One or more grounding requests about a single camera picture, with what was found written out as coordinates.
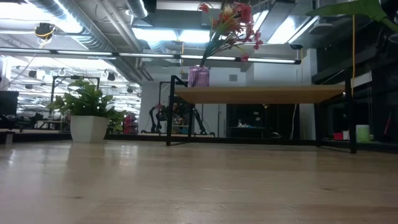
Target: lamp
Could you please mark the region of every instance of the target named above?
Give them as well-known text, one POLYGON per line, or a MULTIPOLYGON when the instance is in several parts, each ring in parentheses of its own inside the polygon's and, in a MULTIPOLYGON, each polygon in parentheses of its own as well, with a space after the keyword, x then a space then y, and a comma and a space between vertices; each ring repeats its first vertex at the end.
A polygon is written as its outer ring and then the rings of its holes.
POLYGON ((132 88, 129 86, 129 87, 127 87, 127 92, 128 93, 132 93, 132 88))
POLYGON ((115 80, 114 72, 108 72, 108 80, 109 81, 114 81, 115 80))
POLYGON ((35 70, 30 70, 28 73, 28 76, 31 78, 36 78, 36 75, 37 75, 37 71, 35 71, 35 70))

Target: shelf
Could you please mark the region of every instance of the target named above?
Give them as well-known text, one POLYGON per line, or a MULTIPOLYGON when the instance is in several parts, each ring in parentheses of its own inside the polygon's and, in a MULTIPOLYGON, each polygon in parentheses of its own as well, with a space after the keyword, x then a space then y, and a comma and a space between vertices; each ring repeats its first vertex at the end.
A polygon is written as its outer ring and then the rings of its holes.
POLYGON ((344 90, 344 85, 191 87, 178 88, 175 94, 189 103, 295 104, 319 103, 344 90))

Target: green leaves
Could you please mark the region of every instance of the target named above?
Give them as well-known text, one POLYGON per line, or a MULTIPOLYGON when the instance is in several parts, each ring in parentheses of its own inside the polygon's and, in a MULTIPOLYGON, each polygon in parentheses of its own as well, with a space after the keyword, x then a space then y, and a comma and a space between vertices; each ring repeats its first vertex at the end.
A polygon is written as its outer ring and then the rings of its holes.
POLYGON ((113 99, 113 96, 111 96, 111 95, 104 96, 104 97, 102 98, 102 100, 105 101, 105 102, 109 102, 109 101, 111 101, 112 99, 113 99))
POLYGON ((365 15, 375 21, 381 22, 398 33, 397 24, 392 23, 381 8, 378 0, 357 0, 323 6, 306 13, 307 16, 333 16, 333 15, 365 15))
POLYGON ((82 79, 77 80, 69 86, 78 86, 76 92, 79 97, 72 94, 65 93, 64 97, 56 96, 55 102, 48 105, 48 108, 59 109, 61 113, 70 111, 72 115, 78 116, 100 116, 110 118, 117 113, 114 108, 107 110, 108 102, 113 99, 113 96, 104 96, 101 90, 96 90, 94 85, 84 82, 82 79))

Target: pink object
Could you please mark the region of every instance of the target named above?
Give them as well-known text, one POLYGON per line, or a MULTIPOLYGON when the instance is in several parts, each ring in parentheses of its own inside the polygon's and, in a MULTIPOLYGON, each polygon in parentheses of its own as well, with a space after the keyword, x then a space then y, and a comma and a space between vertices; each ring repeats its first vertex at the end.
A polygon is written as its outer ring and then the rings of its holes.
POLYGON ((333 133, 335 140, 343 140, 343 133, 333 133))
POLYGON ((210 71, 205 67, 189 68, 188 87, 209 87, 210 71))

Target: cable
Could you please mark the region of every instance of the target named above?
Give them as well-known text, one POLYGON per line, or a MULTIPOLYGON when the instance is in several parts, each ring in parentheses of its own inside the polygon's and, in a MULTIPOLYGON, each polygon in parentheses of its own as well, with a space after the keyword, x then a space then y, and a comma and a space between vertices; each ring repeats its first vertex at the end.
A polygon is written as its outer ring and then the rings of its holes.
POLYGON ((294 105, 293 119, 292 119, 292 132, 290 134, 290 140, 293 139, 293 131, 294 131, 294 117, 296 115, 297 104, 294 105))
POLYGON ((148 117, 147 124, 145 125, 145 127, 144 127, 144 129, 143 129, 143 130, 147 129, 147 127, 148 127, 148 123, 149 123, 149 118, 150 118, 150 116, 148 117))

